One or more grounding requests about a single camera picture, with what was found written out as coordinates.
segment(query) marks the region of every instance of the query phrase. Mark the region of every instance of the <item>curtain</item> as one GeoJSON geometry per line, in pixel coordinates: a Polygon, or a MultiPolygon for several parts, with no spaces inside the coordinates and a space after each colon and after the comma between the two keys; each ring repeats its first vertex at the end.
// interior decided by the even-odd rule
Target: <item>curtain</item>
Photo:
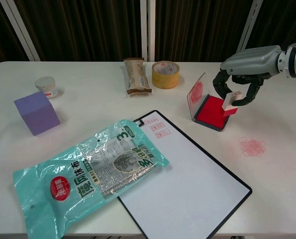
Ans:
{"type": "Polygon", "coordinates": [[[0,62],[27,60],[26,53],[0,4],[0,62]]]}
{"type": "Polygon", "coordinates": [[[157,0],[155,60],[224,61],[237,50],[252,0],[157,0]]]}
{"type": "Polygon", "coordinates": [[[296,42],[296,0],[264,0],[246,48],[296,42]]]}
{"type": "Polygon", "coordinates": [[[42,61],[141,57],[138,0],[15,0],[42,61]]]}

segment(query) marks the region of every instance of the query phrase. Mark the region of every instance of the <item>white table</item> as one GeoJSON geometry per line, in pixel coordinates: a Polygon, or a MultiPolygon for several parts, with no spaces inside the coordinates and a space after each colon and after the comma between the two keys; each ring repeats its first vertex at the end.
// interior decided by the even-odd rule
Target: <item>white table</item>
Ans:
{"type": "MultiPolygon", "coordinates": [[[[129,97],[122,62],[0,63],[0,234],[25,233],[13,171],[45,161],[120,119],[157,109],[253,189],[218,235],[296,235],[296,79],[266,80],[254,102],[239,108],[225,131],[217,132],[191,121],[186,96],[203,72],[217,96],[211,81],[219,63],[179,65],[180,84],[161,90],[151,83],[152,63],[145,63],[153,94],[129,97]],[[42,76],[54,77],[63,92],[50,100],[61,125],[33,136],[13,101],[36,92],[34,82],[42,76]]],[[[247,86],[231,86],[246,92],[247,86]]],[[[140,230],[115,200],[68,234],[137,235],[140,230]]]]}

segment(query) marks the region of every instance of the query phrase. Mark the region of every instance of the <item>plastic bag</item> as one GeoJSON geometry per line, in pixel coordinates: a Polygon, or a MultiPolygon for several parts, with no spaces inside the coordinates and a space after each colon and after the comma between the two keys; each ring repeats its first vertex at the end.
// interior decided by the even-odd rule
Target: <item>plastic bag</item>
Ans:
{"type": "Polygon", "coordinates": [[[30,239],[60,239],[168,160],[128,120],[96,133],[48,161],[14,172],[30,239]]]}

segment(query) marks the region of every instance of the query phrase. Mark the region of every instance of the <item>white board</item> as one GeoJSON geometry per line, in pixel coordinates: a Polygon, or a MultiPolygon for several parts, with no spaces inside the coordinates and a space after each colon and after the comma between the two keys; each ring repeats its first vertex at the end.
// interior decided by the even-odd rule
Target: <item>white board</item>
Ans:
{"type": "Polygon", "coordinates": [[[170,161],[120,200],[149,239],[211,238],[252,190],[153,111],[141,129],[170,161]]]}

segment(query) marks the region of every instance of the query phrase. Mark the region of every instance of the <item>packaging tape roll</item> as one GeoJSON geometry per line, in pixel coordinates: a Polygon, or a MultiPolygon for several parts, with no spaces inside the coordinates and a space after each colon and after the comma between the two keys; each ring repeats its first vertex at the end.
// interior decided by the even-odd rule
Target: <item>packaging tape roll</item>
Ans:
{"type": "Polygon", "coordinates": [[[180,67],[171,61],[158,61],[152,65],[152,84],[160,89],[171,89],[179,83],[180,67]]]}

